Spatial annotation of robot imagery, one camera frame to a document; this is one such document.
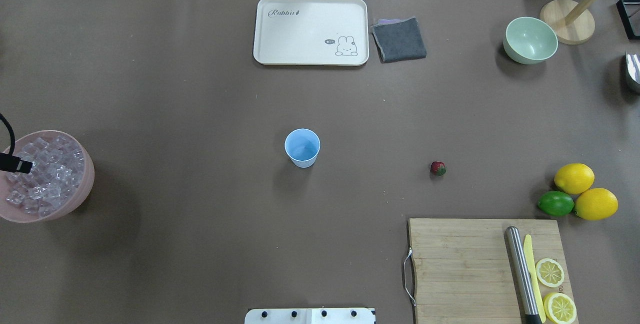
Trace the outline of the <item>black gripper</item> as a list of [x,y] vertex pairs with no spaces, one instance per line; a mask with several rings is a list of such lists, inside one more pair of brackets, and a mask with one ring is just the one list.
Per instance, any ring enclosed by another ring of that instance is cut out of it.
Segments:
[[0,170],[10,173],[28,174],[32,171],[34,164],[30,161],[21,160],[11,154],[0,153]]

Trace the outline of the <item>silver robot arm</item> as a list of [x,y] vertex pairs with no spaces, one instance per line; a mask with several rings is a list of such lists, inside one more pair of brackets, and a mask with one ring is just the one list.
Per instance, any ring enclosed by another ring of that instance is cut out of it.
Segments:
[[9,121],[7,121],[5,116],[3,116],[3,114],[0,114],[0,117],[1,117],[0,120],[2,121],[5,128],[7,129],[9,140],[10,140],[8,153],[3,153],[3,152],[0,153],[0,158],[1,158],[0,170],[4,172],[9,172],[9,173],[23,173],[23,174],[30,173],[32,171],[34,164],[30,161],[25,161],[22,158],[14,155],[14,151],[16,147],[15,146],[16,138],[14,137],[15,135],[14,130],[10,125]]

